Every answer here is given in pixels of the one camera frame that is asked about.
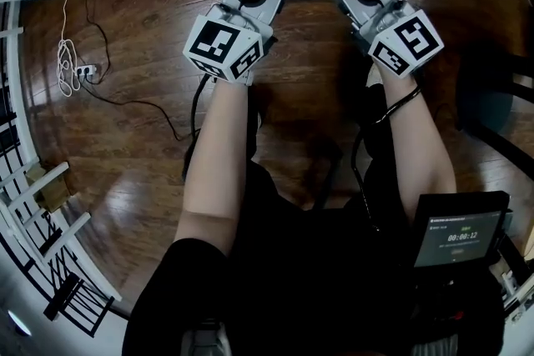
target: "digital timer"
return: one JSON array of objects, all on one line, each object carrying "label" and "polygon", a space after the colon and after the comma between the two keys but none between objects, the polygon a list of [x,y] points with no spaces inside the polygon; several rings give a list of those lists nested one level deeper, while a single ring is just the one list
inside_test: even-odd
[{"label": "digital timer", "polygon": [[450,234],[447,241],[448,242],[454,242],[455,240],[467,240],[467,239],[475,239],[478,232],[472,232],[472,233],[462,233],[462,234]]}]

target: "electrical outlet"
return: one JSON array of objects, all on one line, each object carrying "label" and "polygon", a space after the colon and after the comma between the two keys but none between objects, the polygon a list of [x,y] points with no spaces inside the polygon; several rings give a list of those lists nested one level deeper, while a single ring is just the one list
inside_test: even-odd
[{"label": "electrical outlet", "polygon": [[97,72],[97,66],[94,64],[87,64],[84,66],[78,66],[76,68],[76,75],[83,79],[83,76],[93,76]]}]

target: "brown box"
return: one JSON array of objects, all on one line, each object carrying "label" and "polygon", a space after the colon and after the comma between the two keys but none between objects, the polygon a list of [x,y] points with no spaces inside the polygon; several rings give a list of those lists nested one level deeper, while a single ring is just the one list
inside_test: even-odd
[{"label": "brown box", "polygon": [[[46,173],[47,171],[41,165],[31,167],[26,172],[28,186],[31,186],[41,177],[44,177]],[[59,175],[46,186],[41,188],[40,191],[33,195],[33,198],[40,208],[44,208],[50,213],[61,208],[61,206],[67,202],[68,198],[70,198],[70,192],[68,191],[63,175]]]}]

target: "brown hardwood floor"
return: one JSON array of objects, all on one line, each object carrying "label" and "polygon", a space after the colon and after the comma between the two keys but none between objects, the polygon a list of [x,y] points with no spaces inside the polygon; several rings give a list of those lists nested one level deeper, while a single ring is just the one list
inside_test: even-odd
[{"label": "brown hardwood floor", "polygon": [[[87,209],[93,218],[78,234],[83,246],[122,293],[130,310],[171,244],[179,220],[183,156],[189,145],[189,110],[199,73],[181,52],[191,25],[214,0],[88,0],[91,16],[108,35],[112,70],[98,93],[118,101],[139,99],[162,106],[184,140],[177,143],[159,111],[116,107],[83,90],[64,98],[55,76],[63,0],[24,6],[23,86],[33,136],[42,159],[70,162],[75,197],[67,214]],[[454,94],[461,50],[489,38],[525,54],[526,0],[411,0],[423,7],[446,48],[426,69],[431,111],[437,118],[461,191],[502,189],[517,212],[514,235],[522,245],[532,221],[532,183],[507,160],[454,127]],[[88,63],[106,67],[103,39],[86,23],[84,0],[69,0],[66,37]],[[331,0],[288,0],[274,22],[280,40],[256,66],[257,87],[269,101],[258,135],[257,161],[282,195],[309,207],[328,163],[320,142],[335,140],[345,152],[356,126],[338,96],[340,73],[354,52],[349,23]],[[198,109],[201,121],[213,85]],[[534,110],[515,103],[506,136],[534,155]],[[368,163],[361,150],[359,165]],[[357,189],[343,159],[329,206],[341,206]]]}]

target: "forearm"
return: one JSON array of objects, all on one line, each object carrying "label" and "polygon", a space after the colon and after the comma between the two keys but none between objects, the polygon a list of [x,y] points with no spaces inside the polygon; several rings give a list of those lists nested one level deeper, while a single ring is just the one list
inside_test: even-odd
[{"label": "forearm", "polygon": [[248,88],[218,81],[189,165],[176,238],[228,252],[244,196]]},{"label": "forearm", "polygon": [[[380,70],[390,107],[416,88],[412,77],[398,79]],[[400,200],[413,220],[424,193],[454,193],[456,179],[445,144],[422,94],[390,117]]]}]

